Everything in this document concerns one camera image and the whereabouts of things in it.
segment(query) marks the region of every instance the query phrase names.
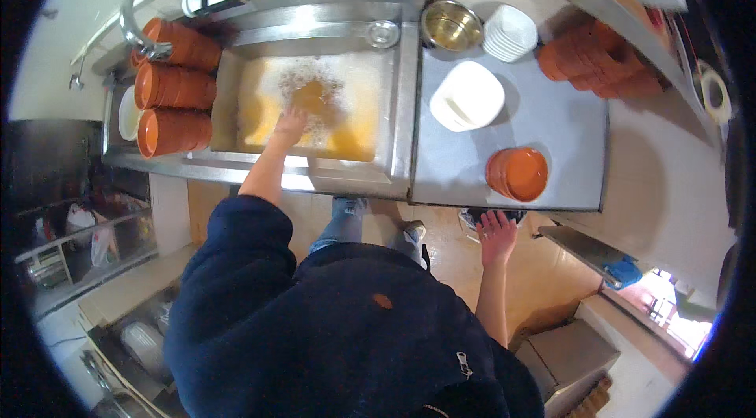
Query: tape roll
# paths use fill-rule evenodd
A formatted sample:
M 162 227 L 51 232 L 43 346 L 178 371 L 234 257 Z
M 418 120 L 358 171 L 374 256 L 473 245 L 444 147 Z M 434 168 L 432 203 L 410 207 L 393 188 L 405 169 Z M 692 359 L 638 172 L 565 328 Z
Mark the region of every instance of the tape roll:
M 698 61 L 704 109 L 714 121 L 723 124 L 732 118 L 730 94 L 722 77 L 704 61 Z

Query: sink drain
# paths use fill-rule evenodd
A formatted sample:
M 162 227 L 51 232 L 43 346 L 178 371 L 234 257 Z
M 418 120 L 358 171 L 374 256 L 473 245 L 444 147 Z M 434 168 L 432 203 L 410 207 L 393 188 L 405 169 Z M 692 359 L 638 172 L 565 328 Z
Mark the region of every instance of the sink drain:
M 399 26 L 388 20 L 373 21 L 367 25 L 365 39 L 374 48 L 390 48 L 399 42 Z

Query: soapy water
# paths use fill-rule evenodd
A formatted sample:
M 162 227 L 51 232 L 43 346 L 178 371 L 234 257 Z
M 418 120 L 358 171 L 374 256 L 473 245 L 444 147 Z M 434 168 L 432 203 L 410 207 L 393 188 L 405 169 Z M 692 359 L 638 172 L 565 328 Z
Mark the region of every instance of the soapy water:
M 372 160 L 379 98 L 390 85 L 383 82 L 386 66 L 391 66 L 390 55 L 374 52 L 260 57 L 247 63 L 239 97 L 238 149 L 264 147 L 280 112 L 294 102 L 310 114 L 292 154 L 300 148 L 302 155 L 315 150 L 318 157 Z

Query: jacket zipper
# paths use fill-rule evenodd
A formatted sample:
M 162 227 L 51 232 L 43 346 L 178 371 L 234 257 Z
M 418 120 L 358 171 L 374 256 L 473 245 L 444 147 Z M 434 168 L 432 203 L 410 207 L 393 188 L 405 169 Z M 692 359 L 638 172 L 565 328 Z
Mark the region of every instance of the jacket zipper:
M 470 369 L 470 367 L 467 365 L 467 354 L 465 354 L 464 352 L 458 352 L 457 359 L 460 362 L 460 369 L 462 370 L 462 374 L 464 374 L 469 379 L 473 374 L 473 370 Z

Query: faucet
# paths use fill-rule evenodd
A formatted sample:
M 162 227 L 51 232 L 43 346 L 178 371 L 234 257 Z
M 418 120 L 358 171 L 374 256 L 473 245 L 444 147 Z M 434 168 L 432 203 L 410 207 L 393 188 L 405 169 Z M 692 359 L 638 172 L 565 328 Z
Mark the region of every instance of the faucet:
M 123 0 L 119 18 L 123 38 L 151 61 L 165 61 L 173 51 L 171 43 L 156 43 L 142 33 L 134 18 L 134 0 Z

